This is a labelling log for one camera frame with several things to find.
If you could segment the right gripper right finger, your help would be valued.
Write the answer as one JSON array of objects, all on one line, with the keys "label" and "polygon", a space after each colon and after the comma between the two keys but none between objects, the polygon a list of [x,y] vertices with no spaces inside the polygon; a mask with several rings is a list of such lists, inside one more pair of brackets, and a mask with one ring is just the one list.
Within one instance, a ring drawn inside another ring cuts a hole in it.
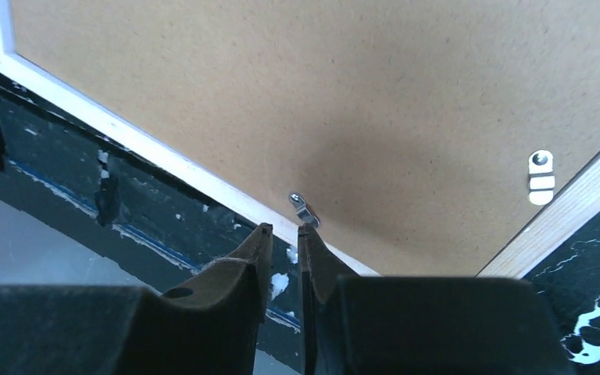
[{"label": "right gripper right finger", "polygon": [[571,374],[523,280],[366,277],[298,229],[304,374]]}]

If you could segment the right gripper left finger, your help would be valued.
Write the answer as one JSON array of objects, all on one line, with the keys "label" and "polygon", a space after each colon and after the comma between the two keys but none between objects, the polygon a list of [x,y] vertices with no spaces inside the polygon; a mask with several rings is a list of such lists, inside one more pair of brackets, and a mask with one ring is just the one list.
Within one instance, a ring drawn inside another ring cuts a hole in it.
[{"label": "right gripper left finger", "polygon": [[157,295],[145,287],[0,285],[0,374],[250,374],[273,228]]}]

